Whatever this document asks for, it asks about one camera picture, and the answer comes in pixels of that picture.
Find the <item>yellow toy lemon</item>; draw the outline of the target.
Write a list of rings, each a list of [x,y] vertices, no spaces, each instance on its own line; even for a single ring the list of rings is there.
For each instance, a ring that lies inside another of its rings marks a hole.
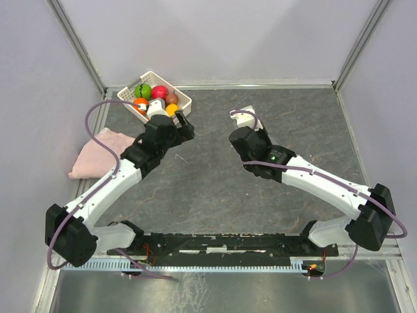
[[[175,112],[178,110],[179,110],[179,106],[175,103],[168,104],[165,108],[165,111],[170,117],[173,117],[175,115]]]

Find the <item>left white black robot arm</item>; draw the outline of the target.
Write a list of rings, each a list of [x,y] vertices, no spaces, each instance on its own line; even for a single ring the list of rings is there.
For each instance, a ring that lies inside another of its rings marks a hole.
[[[155,114],[133,144],[125,149],[116,166],[84,194],[61,207],[46,211],[45,242],[74,267],[85,264],[94,254],[123,248],[138,254],[144,247],[144,232],[129,221],[97,227],[106,210],[129,188],[138,184],[160,165],[167,151],[194,138],[194,127],[182,110],[174,117]]]

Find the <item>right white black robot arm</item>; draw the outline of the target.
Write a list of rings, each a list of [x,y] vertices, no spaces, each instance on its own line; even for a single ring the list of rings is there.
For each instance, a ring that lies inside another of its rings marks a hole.
[[[303,253],[314,255],[345,242],[370,251],[381,249],[395,216],[388,187],[352,183],[321,170],[295,152],[274,145],[264,129],[238,128],[229,141],[254,176],[299,188],[342,212],[339,218],[308,223],[298,240]]]

